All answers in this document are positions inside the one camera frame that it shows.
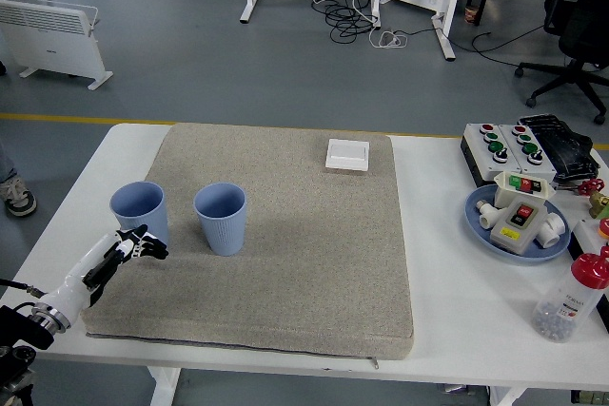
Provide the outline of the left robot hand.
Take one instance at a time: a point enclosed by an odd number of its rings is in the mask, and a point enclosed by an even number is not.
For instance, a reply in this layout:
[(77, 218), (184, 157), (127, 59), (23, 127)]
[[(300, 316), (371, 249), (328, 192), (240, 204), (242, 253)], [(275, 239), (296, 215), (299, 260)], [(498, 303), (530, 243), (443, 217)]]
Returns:
[(41, 298), (36, 312), (45, 315), (58, 333), (64, 333), (82, 310), (102, 296), (120, 266), (140, 257), (163, 260), (167, 255), (167, 245), (149, 233), (145, 224), (109, 232), (71, 268), (55, 291)]

